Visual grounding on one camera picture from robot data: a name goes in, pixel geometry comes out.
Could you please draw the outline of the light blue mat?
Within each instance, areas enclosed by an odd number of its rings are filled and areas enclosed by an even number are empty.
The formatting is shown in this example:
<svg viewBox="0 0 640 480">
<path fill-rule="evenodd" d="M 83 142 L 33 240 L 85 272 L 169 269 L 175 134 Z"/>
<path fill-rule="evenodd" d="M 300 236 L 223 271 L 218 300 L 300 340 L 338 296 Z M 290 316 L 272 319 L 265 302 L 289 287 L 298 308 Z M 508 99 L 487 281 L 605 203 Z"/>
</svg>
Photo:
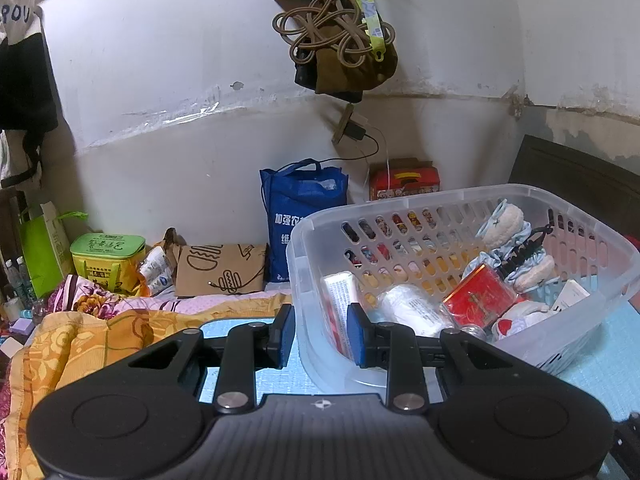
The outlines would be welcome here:
<svg viewBox="0 0 640 480">
<path fill-rule="evenodd" d="M 622 304 L 596 328 L 573 363 L 560 373 L 570 384 L 592 394 L 624 420 L 639 409 L 639 313 Z M 256 374 L 257 395 L 266 393 L 319 394 L 293 347 L 284 370 Z"/>
</svg>

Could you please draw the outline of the white red carton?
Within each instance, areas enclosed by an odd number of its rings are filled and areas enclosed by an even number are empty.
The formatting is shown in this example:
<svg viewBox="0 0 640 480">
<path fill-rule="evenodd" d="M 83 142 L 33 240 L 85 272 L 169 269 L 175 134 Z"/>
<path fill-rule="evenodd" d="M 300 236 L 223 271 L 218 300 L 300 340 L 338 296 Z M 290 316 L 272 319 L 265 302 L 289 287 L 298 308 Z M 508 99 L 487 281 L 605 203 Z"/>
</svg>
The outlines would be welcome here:
<svg viewBox="0 0 640 480">
<path fill-rule="evenodd" d="M 321 280 L 322 304 L 334 346 L 350 360 L 352 348 L 347 333 L 348 307 L 354 302 L 360 302 L 359 293 L 358 282 L 352 272 L 330 274 Z"/>
</svg>

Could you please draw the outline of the red tin box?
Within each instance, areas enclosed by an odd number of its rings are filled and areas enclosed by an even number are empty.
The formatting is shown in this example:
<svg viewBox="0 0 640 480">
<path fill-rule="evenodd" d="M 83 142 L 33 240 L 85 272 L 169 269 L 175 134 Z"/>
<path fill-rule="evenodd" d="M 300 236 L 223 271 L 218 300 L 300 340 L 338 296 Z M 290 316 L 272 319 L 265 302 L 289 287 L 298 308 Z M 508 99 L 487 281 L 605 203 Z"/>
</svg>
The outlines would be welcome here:
<svg viewBox="0 0 640 480">
<path fill-rule="evenodd" d="M 442 300 L 459 326 L 487 328 L 518 301 L 518 293 L 490 266 L 481 264 Z"/>
</svg>

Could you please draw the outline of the white black hanging jacket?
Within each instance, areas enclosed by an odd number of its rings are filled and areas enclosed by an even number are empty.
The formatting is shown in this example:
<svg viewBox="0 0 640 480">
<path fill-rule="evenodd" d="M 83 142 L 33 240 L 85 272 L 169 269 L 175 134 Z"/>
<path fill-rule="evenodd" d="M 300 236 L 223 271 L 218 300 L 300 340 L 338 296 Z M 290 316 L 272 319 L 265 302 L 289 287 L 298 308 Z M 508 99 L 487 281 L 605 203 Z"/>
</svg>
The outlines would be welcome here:
<svg viewBox="0 0 640 480">
<path fill-rule="evenodd" d="M 1 0 L 1 186 L 37 182 L 44 135 L 58 126 L 35 0 Z"/>
</svg>

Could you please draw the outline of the brown paper bag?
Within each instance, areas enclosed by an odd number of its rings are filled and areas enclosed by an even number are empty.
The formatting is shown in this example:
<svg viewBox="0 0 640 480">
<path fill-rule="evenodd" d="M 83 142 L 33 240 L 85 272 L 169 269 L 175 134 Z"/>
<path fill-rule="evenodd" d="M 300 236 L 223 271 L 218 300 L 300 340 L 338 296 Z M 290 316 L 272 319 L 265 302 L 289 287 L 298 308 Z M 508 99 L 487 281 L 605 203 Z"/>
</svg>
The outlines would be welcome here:
<svg viewBox="0 0 640 480">
<path fill-rule="evenodd" d="M 175 294 L 180 298 L 264 290 L 266 245 L 188 245 L 169 228 L 160 246 L 175 266 Z"/>
</svg>

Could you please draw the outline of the white tube packages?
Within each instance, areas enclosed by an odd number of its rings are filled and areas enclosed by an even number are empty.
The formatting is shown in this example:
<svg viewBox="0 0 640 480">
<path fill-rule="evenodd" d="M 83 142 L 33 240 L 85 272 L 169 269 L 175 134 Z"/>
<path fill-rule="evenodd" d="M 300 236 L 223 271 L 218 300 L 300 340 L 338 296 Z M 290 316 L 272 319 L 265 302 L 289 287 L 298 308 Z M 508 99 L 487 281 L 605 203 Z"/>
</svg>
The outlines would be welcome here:
<svg viewBox="0 0 640 480">
<path fill-rule="evenodd" d="M 172 269 L 163 248 L 151 249 L 138 267 L 141 295 L 153 297 L 174 284 Z"/>
</svg>

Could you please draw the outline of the brown hanging bag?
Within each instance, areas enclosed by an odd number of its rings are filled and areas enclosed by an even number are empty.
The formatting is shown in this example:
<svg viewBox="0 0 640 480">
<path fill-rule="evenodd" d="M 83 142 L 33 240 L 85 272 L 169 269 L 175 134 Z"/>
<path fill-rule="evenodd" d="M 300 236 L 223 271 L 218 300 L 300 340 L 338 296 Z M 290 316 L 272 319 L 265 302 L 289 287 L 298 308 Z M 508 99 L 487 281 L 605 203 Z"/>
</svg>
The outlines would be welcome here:
<svg viewBox="0 0 640 480">
<path fill-rule="evenodd" d="M 272 28 L 288 45 L 295 83 L 314 93 L 358 103 L 396 72 L 396 32 L 375 0 L 308 0 Z"/>
</svg>

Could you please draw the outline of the blue white plush slippers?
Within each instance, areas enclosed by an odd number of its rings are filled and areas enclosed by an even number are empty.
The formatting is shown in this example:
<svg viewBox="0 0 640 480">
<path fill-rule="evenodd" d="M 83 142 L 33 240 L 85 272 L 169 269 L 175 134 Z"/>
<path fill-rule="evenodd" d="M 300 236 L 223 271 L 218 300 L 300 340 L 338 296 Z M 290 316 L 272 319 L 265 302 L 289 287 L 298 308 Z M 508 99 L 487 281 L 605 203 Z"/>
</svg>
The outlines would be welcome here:
<svg viewBox="0 0 640 480">
<path fill-rule="evenodd" d="M 486 264 L 516 292 L 540 286 L 554 272 L 554 258 L 544 249 L 544 239 L 552 232 L 551 224 L 533 228 L 520 207 L 502 200 L 478 229 L 475 237 L 484 250 L 466 266 L 462 278 Z"/>
</svg>

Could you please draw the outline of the dark wooden headboard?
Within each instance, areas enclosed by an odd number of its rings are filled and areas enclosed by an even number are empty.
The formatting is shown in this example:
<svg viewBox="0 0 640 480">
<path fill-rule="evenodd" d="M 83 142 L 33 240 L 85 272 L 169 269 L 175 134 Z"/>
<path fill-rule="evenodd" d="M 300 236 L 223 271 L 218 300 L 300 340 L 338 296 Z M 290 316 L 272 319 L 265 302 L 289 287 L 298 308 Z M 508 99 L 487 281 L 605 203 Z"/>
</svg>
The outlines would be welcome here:
<svg viewBox="0 0 640 480">
<path fill-rule="evenodd" d="M 639 176 L 574 148 L 524 136 L 509 181 L 543 188 L 639 241 Z"/>
</svg>

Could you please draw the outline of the green lidded box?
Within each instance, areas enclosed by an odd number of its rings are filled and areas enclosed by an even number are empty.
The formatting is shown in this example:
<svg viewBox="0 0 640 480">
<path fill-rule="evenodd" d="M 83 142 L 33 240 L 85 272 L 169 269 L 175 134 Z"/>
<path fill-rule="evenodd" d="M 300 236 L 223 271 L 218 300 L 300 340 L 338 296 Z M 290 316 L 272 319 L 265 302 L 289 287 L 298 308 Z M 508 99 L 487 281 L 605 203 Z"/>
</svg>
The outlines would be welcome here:
<svg viewBox="0 0 640 480">
<path fill-rule="evenodd" d="M 145 247 L 139 235 L 86 233 L 70 244 L 70 253 L 79 276 L 110 292 L 133 295 Z"/>
</svg>

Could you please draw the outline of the red gift box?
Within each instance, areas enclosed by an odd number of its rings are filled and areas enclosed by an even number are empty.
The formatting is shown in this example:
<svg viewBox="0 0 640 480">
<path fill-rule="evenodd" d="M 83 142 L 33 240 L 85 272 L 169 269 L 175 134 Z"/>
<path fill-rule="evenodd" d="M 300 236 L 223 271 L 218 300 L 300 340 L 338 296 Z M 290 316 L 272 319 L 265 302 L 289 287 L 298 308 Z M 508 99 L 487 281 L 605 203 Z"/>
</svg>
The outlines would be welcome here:
<svg viewBox="0 0 640 480">
<path fill-rule="evenodd" d="M 370 166 L 369 200 L 440 191 L 440 177 L 430 160 L 393 158 Z"/>
</svg>

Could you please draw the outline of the green paper bag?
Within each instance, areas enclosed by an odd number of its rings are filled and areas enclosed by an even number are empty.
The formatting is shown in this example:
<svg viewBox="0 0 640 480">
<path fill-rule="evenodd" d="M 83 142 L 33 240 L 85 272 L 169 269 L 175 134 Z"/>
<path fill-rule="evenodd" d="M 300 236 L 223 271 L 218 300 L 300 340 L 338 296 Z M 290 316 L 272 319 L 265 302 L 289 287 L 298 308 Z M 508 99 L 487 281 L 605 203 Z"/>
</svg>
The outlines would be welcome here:
<svg viewBox="0 0 640 480">
<path fill-rule="evenodd" d="M 87 218 L 88 214 L 83 211 L 60 214 L 52 202 L 32 206 L 21 213 L 18 232 L 26 268 L 38 299 L 47 297 L 68 274 L 75 272 L 63 221 L 86 221 Z"/>
</svg>

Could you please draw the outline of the clear plastic lattice basket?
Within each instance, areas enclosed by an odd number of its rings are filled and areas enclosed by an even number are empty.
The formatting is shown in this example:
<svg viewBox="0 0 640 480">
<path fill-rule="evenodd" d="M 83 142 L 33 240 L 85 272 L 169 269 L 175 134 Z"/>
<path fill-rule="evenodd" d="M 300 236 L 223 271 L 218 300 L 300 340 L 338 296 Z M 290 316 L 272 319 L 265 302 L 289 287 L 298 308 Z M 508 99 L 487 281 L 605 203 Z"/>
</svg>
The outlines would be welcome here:
<svg viewBox="0 0 640 480">
<path fill-rule="evenodd" d="M 364 370 L 335 348 L 322 304 L 322 278 L 352 272 L 360 301 L 369 309 L 376 308 L 385 289 L 399 284 L 421 287 L 441 302 L 482 251 L 475 234 L 502 200 L 520 207 L 534 228 L 553 226 L 544 240 L 555 261 L 553 278 L 534 290 L 533 298 L 553 304 L 569 280 L 589 295 L 498 346 L 551 374 L 567 368 L 603 320 L 638 292 L 638 249 L 559 196 L 502 184 L 336 207 L 299 222 L 286 258 L 299 355 L 314 384 L 327 393 L 381 392 L 386 385 L 384 370 Z"/>
</svg>

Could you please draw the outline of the blue tote bag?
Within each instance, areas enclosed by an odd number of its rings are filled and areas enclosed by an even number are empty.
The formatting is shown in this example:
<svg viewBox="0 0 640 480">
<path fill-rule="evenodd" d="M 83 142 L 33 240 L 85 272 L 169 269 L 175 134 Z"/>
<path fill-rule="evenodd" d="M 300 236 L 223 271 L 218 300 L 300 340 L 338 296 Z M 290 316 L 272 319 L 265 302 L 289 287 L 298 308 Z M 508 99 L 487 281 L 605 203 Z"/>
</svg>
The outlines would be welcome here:
<svg viewBox="0 0 640 480">
<path fill-rule="evenodd" d="M 307 158 L 280 170 L 260 170 L 259 177 L 269 235 L 267 276 L 283 283 L 288 281 L 286 248 L 293 229 L 310 214 L 346 205 L 348 175 Z"/>
</svg>

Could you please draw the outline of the orange floral blanket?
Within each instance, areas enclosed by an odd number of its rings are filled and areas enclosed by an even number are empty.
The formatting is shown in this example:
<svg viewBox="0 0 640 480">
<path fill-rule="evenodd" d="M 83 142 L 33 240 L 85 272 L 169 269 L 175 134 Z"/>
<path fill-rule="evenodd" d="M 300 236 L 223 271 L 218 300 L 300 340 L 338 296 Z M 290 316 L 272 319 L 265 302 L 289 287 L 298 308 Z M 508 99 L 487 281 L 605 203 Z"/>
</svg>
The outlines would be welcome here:
<svg viewBox="0 0 640 480">
<path fill-rule="evenodd" d="M 102 320 L 80 312 L 47 315 L 32 343 L 6 366 L 1 386 L 1 477 L 41 479 L 26 422 L 49 393 L 186 328 L 218 320 L 272 318 L 291 297 L 228 300 L 200 313 L 129 310 Z"/>
</svg>

